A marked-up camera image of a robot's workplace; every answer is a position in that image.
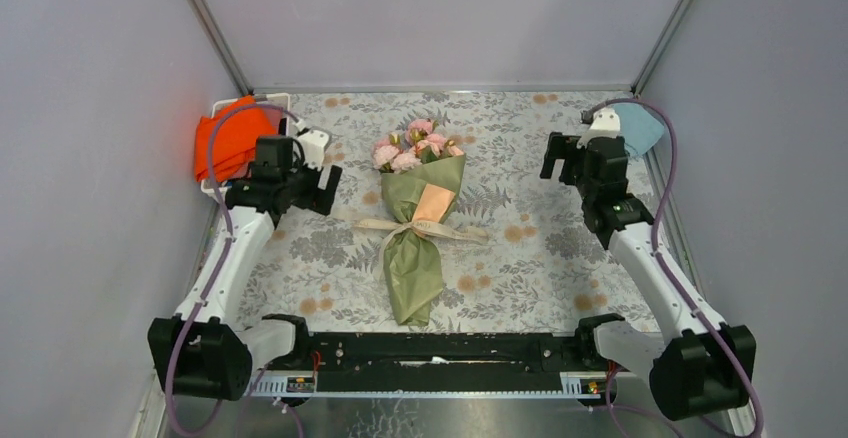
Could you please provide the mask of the peach fake rose stem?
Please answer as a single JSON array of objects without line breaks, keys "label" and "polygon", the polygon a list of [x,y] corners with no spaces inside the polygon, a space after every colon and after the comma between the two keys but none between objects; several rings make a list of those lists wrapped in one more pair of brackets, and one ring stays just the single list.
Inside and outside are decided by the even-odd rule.
[{"label": "peach fake rose stem", "polygon": [[402,136],[390,133],[373,146],[373,168],[381,173],[403,173],[423,164],[413,149],[404,147]]}]

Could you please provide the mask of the fake rose stem with bud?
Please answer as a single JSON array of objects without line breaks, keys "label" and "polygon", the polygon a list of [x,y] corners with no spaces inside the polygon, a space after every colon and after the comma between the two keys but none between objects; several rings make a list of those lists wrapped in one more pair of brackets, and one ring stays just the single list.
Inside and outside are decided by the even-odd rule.
[{"label": "fake rose stem with bud", "polygon": [[437,133],[429,134],[418,141],[415,150],[421,159],[442,159],[464,155],[464,151],[454,140]]}]

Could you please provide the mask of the pink fake rose stem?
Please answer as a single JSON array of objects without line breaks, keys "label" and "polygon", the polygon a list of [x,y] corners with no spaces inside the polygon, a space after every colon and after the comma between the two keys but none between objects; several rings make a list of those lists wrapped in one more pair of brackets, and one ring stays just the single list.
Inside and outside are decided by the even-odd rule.
[{"label": "pink fake rose stem", "polygon": [[431,119],[415,119],[409,123],[405,132],[405,138],[408,144],[414,145],[417,142],[427,138],[433,130],[438,126],[438,123]]}]

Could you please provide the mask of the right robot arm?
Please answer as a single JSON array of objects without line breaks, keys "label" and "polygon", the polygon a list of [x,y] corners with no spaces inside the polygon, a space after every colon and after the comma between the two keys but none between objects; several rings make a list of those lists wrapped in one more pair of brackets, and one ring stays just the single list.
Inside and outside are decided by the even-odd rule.
[{"label": "right robot arm", "polygon": [[660,337],[621,318],[581,320],[575,360],[597,370],[612,361],[642,379],[672,421],[739,408],[752,399],[756,340],[731,326],[686,281],[659,241],[656,221],[629,191],[621,137],[550,134],[540,176],[562,163],[561,183],[576,188],[584,222],[629,274],[660,328]]}]

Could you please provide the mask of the brown kraft wrapping paper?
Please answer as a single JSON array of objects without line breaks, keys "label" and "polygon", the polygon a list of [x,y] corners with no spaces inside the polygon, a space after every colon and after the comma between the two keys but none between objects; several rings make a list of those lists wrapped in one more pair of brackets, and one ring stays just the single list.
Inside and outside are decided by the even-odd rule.
[{"label": "brown kraft wrapping paper", "polygon": [[[419,165],[403,173],[386,173],[381,193],[390,216],[401,225],[413,220],[423,202],[425,187],[433,185],[451,193],[434,220],[444,222],[455,210],[464,176],[464,155]],[[386,242],[382,272],[388,286],[394,320],[401,326],[425,326],[431,304],[444,290],[441,255],[431,237],[413,228],[404,229]]]}]

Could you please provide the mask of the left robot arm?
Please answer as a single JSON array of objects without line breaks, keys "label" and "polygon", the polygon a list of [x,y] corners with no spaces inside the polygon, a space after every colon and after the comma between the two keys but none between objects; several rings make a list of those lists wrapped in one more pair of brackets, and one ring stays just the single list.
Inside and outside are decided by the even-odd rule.
[{"label": "left robot arm", "polygon": [[322,166],[329,133],[262,136],[245,178],[206,187],[224,204],[223,223],[195,284],[173,317],[156,318],[148,343],[165,393],[236,401],[252,374],[277,360],[296,369],[309,359],[307,325],[268,315],[244,331],[233,320],[261,251],[291,208],[330,214],[342,170]]}]

